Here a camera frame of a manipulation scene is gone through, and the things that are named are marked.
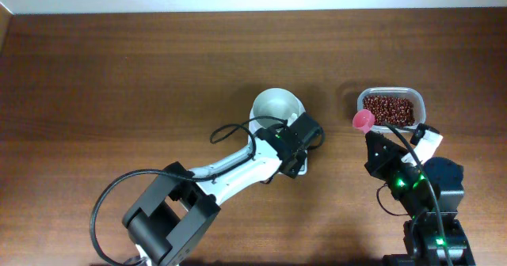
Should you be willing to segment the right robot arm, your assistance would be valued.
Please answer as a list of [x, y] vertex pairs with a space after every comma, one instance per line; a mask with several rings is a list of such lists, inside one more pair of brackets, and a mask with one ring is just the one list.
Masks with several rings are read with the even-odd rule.
[[389, 254], [382, 264], [474, 265], [467, 236], [456, 218], [464, 197], [463, 167], [434, 154], [443, 136], [416, 131], [400, 146], [383, 135], [365, 134], [368, 173], [384, 182], [410, 220], [404, 222], [405, 254]]

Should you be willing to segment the pink measuring scoop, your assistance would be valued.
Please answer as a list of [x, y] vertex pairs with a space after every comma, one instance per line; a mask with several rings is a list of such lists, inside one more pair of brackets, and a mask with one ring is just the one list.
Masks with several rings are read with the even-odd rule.
[[361, 109], [353, 117], [352, 126], [367, 134], [375, 124], [375, 116], [367, 109]]

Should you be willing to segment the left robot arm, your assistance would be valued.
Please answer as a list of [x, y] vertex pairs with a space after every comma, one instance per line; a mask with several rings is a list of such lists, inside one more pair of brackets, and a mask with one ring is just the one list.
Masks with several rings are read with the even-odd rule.
[[185, 169], [174, 162], [156, 176], [128, 209], [122, 223], [142, 265], [178, 265], [196, 247], [221, 204], [277, 174], [295, 178], [323, 139], [323, 128], [307, 113], [294, 122], [274, 118], [270, 127], [248, 134], [241, 150], [210, 165]]

